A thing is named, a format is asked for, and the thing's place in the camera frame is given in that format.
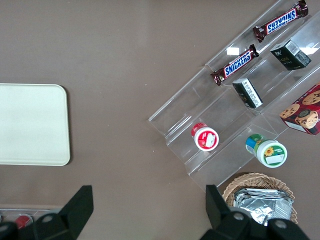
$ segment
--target container lid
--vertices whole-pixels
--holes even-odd
[[[202,127],[194,135],[196,146],[202,151],[211,151],[219,143],[219,135],[211,127]]]
[[[285,163],[288,152],[283,144],[275,140],[268,140],[259,146],[256,155],[266,167],[277,168]]]

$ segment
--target brown table surface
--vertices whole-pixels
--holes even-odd
[[[63,206],[92,185],[94,213],[79,239],[199,239],[210,228],[205,193],[147,119],[275,2],[1,1],[0,82],[67,90],[72,158],[2,165],[0,207]],[[310,14],[320,5],[307,3]],[[279,140],[285,165],[252,160],[240,173],[287,183],[299,225],[317,240],[319,137],[289,130]]]

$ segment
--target wicker basket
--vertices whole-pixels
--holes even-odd
[[[290,196],[290,198],[295,199],[293,192],[284,182],[262,173],[249,173],[234,179],[224,190],[222,197],[229,207],[233,207],[235,192],[241,188],[283,190]],[[292,208],[290,220],[295,224],[298,223],[297,211],[294,208]]]

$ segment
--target white tray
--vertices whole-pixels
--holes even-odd
[[[63,166],[70,160],[66,91],[0,83],[0,164]]]

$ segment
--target plastic tray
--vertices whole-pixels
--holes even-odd
[[[202,189],[207,184],[219,186],[253,158],[245,149],[245,141],[251,134],[259,133],[276,139],[288,129],[278,113],[269,111],[269,108],[279,104],[282,96],[299,87],[299,83],[320,62],[320,13],[289,23],[267,36],[262,43],[255,39],[252,28],[286,12],[295,2],[279,0],[208,61],[205,68],[149,118],[149,122],[164,136],[167,146],[184,162],[187,173]],[[270,53],[274,45],[290,38],[312,60],[304,69],[288,71]],[[217,86],[210,76],[212,71],[224,67],[251,44],[255,44],[260,56]],[[231,48],[237,52],[236,55],[230,51]],[[232,87],[232,82],[238,78],[250,79],[263,100],[261,107],[245,107]],[[206,123],[219,134],[220,144],[213,151],[200,151],[194,144],[190,132],[197,122]]]
[[[0,164],[63,166],[70,159],[66,91],[0,83]]]

